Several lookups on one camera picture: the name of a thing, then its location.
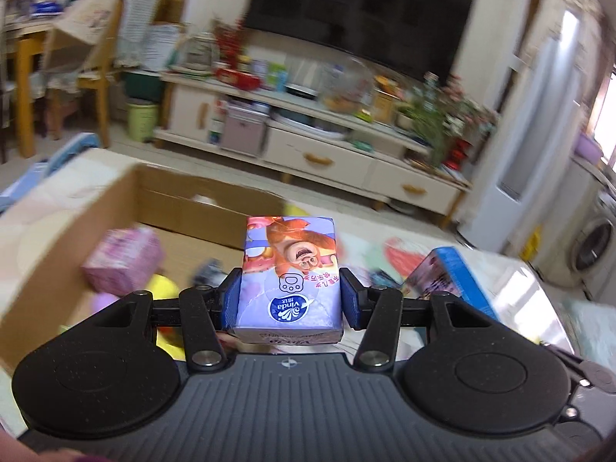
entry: trash can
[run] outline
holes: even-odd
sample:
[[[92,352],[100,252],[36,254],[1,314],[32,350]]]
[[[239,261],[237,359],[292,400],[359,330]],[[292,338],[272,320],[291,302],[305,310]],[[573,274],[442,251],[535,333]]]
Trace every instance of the trash can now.
[[[158,122],[158,104],[141,99],[128,99],[128,136],[137,142],[154,138],[154,127]]]

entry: person's hand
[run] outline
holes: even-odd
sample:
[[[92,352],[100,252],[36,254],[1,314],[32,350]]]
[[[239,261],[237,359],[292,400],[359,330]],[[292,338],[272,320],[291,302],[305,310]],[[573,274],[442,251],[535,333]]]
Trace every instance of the person's hand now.
[[[105,462],[105,459],[88,457],[69,449],[35,454],[26,445],[0,429],[0,462]]]

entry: plastic container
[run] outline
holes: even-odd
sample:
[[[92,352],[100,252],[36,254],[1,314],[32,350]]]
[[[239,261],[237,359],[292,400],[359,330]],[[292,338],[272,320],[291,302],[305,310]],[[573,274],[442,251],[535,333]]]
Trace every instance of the plastic container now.
[[[158,74],[148,71],[125,71],[122,73],[122,80],[124,80],[124,93],[127,97],[153,103],[161,101],[164,83]]]
[[[209,129],[208,142],[210,144],[219,145],[221,143],[221,137],[223,135],[223,129],[225,127],[224,121],[212,120],[211,128]]]
[[[251,156],[261,154],[268,118],[269,116],[262,112],[229,105],[221,147]]]
[[[352,57],[340,66],[325,67],[322,78],[319,99],[334,112],[359,111],[363,97],[373,88],[370,70]]]
[[[128,99],[128,136],[137,142],[154,138],[154,127],[158,122],[158,104],[141,99]]]
[[[603,149],[594,138],[580,132],[575,146],[575,154],[597,166],[603,156]]]

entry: round black pad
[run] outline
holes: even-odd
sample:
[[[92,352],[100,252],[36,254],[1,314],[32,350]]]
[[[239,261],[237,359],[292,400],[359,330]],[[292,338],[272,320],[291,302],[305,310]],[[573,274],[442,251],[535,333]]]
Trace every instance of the round black pad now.
[[[39,347],[15,370],[13,394],[31,427],[64,438],[107,437],[171,405],[180,377],[161,348],[124,328],[78,330]]]
[[[558,418],[569,396],[562,363],[503,328],[452,330],[406,363],[412,403],[439,423],[476,434],[506,435]]]

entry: window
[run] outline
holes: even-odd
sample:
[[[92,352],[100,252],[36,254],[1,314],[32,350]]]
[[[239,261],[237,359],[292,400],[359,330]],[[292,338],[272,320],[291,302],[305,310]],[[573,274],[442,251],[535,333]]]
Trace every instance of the window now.
[[[614,169],[616,167],[616,72],[612,72],[610,77],[603,108],[594,128],[594,139],[601,144],[604,160]]]

